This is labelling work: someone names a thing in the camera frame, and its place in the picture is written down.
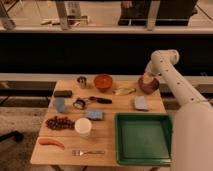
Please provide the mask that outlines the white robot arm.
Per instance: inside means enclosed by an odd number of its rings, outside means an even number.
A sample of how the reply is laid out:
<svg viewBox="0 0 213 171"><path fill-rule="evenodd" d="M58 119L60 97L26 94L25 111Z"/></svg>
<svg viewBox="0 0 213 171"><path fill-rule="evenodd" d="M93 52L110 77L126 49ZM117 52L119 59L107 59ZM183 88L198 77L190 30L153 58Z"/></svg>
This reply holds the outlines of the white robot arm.
<svg viewBox="0 0 213 171"><path fill-rule="evenodd" d="M171 171L213 171L213 106L174 67L177 50L156 50L145 73L160 74L180 105L173 118Z"/></svg>

